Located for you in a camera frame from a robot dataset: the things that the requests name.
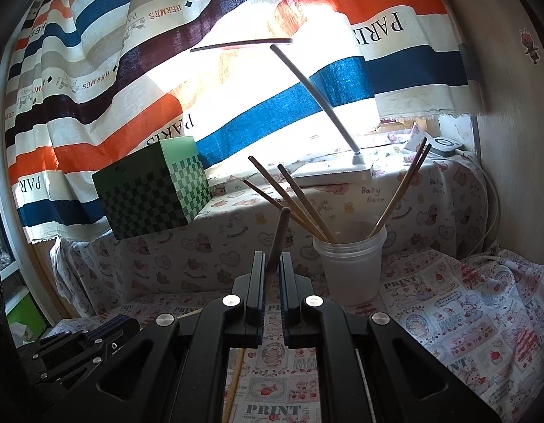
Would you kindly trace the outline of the bamboo chopstick one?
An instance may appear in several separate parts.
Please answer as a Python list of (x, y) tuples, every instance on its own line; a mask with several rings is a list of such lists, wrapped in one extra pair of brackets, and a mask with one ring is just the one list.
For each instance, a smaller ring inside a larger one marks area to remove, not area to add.
[[(269, 202), (271, 205), (273, 205), (273, 207), (276, 207), (277, 210), (281, 210), (281, 209), (284, 208), (284, 205), (282, 203), (280, 203), (279, 201), (277, 201), (276, 199), (274, 199), (273, 197), (271, 197), (270, 195), (265, 193), (263, 190), (261, 190), (257, 186), (255, 186), (252, 182), (250, 182), (250, 180), (244, 179), (242, 182), (245, 185), (247, 185), (248, 187), (250, 187), (253, 191), (255, 191), (258, 195), (260, 195), (260, 197), (262, 197), (267, 202)], [(319, 228), (317, 228), (315, 225), (313, 225), (312, 222), (307, 221), (307, 220), (305, 220), (303, 218), (300, 218), (300, 216), (293, 209), (290, 209), (290, 217), (291, 217), (292, 221), (296, 222), (298, 225), (303, 227), (305, 230), (307, 230), (314, 237), (316, 237), (316, 238), (322, 238), (323, 237), (322, 233), (320, 233)]]

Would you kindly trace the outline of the bamboo chopstick four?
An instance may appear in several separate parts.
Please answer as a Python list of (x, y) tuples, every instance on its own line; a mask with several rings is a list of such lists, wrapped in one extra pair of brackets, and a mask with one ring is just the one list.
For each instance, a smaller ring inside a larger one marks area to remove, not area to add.
[(280, 210), (279, 221), (274, 236), (273, 245), (270, 251), (268, 262), (265, 269), (264, 299), (270, 297), (270, 292), (276, 278), (277, 267), (279, 266), (280, 254), (282, 252), (285, 235), (290, 221), (290, 208), (284, 207)]

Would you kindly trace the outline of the bamboo chopstick two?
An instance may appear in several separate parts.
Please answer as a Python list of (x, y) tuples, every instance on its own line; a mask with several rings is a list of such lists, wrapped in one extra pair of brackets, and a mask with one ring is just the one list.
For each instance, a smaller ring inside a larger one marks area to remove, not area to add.
[(248, 156), (251, 163), (257, 168), (258, 172), (267, 180), (267, 182), (273, 186), (277, 193), (285, 200), (286, 204), (292, 209), (292, 211), (308, 226), (313, 233), (320, 239), (325, 239), (326, 235), (315, 225), (315, 223), (304, 213), (304, 210), (300, 208), (289, 194), (281, 187), (281, 185), (272, 177), (272, 175), (256, 160), (253, 156)]

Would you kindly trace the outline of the bamboo chopstick five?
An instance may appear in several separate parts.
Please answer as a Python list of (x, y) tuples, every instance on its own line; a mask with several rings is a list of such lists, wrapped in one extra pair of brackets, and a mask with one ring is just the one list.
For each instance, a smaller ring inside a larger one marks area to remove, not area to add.
[(245, 355), (245, 349), (237, 350), (237, 357), (236, 357), (236, 363), (234, 364), (234, 372), (233, 372), (232, 380), (230, 382), (230, 386), (227, 391), (227, 396), (224, 401), (224, 409), (223, 409), (222, 418), (221, 418), (222, 423), (228, 423), (230, 421), (232, 409), (234, 406), (234, 397), (237, 394), (237, 387), (238, 387), (239, 379), (242, 372), (244, 355)]

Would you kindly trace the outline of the white desk lamp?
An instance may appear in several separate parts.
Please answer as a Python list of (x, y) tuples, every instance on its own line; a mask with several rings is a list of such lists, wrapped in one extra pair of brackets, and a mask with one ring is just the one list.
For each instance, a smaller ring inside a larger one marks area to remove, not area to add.
[(350, 148), (350, 151), (329, 155), (306, 157), (294, 164), (295, 170), (291, 173), (301, 187), (332, 185), (342, 183), (366, 182), (372, 176), (372, 160), (364, 158), (361, 149), (350, 135), (342, 120), (335, 113), (333, 106), (324, 94), (315, 86), (310, 78), (300, 71), (295, 63), (281, 50), (280, 44), (289, 45), (292, 38), (261, 38), (237, 40), (216, 43), (191, 48), (191, 53), (210, 50), (236, 50), (247, 46), (268, 45), (270, 50), (294, 74), (307, 93), (320, 106), (320, 110), (332, 121), (338, 133)]

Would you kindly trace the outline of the white round charger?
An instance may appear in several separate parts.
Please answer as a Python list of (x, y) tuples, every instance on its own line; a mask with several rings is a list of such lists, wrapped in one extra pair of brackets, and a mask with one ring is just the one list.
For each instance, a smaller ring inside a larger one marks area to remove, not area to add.
[(438, 136), (433, 139), (430, 150), (438, 156), (447, 158), (455, 155), (462, 147), (463, 144), (456, 140), (450, 140), (445, 136)]

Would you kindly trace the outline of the striped window curtain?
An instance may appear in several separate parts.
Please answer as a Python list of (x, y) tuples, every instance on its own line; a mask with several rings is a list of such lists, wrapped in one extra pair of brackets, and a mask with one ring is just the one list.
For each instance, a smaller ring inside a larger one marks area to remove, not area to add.
[(4, 95), (26, 239), (104, 233), (93, 174), (167, 137), (193, 137), (205, 167), (281, 142), (308, 154), (314, 137), (320, 153), (340, 150), (270, 39), (354, 137), (482, 110), (446, 0), (35, 0)]

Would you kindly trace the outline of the translucent plastic cup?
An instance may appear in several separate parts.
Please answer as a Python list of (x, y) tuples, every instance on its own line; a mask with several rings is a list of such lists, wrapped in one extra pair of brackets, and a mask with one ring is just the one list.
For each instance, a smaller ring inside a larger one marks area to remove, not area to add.
[(386, 228), (370, 237), (377, 220), (371, 215), (335, 220), (330, 225), (336, 243), (313, 239), (320, 255), (329, 297), (342, 306), (356, 306), (373, 299), (381, 280)]

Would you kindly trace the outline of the white storage shelf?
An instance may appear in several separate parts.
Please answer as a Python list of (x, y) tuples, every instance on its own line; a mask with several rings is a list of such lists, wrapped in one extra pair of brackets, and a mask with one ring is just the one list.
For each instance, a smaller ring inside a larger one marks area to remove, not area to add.
[(9, 315), (28, 294), (21, 277), (13, 248), (8, 242), (4, 223), (0, 215), (0, 280), (4, 292), (5, 312)]

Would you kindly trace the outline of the green storage bin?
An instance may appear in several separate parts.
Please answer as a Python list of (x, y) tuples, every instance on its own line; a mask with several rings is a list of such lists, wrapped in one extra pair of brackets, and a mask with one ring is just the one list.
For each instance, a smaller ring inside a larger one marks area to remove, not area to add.
[(5, 312), (17, 347), (36, 341), (47, 329), (45, 318), (26, 288), (6, 303)]

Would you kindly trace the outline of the bamboo chopstick six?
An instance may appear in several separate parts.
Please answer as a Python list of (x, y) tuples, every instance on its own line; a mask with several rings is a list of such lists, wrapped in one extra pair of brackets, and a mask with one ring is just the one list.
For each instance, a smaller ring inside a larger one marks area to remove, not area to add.
[(195, 309), (195, 310), (192, 310), (188, 313), (184, 313), (178, 317), (176, 317), (176, 319), (178, 320), (181, 320), (181, 319), (185, 319), (187, 317), (190, 317), (190, 316), (194, 316), (194, 315), (197, 315), (197, 314), (201, 314), (201, 311), (203, 310), (203, 308), (199, 308), (199, 309)]

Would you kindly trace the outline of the green checkered box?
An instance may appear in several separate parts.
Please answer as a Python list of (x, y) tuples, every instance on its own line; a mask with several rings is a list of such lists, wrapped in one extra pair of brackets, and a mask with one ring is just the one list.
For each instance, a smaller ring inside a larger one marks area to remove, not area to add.
[(92, 179), (118, 241), (186, 226), (212, 198), (191, 136), (146, 146)]

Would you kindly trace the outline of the bamboo chopstick three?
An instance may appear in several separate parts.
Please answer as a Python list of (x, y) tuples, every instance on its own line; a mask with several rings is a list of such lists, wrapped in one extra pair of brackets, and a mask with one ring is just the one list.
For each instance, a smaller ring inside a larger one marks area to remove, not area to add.
[(317, 226), (323, 232), (323, 235), (326, 237), (326, 240), (331, 244), (337, 244), (338, 240), (323, 218), (320, 216), (318, 211), (314, 208), (313, 204), (309, 201), (307, 196), (304, 194), (304, 191), (300, 188), (297, 182), (292, 178), (290, 173), (285, 169), (282, 164), (277, 166), (277, 169), (280, 171), (281, 175), (284, 176), (284, 179), (290, 184), (296, 196), (306, 209), (307, 213), (313, 218)]

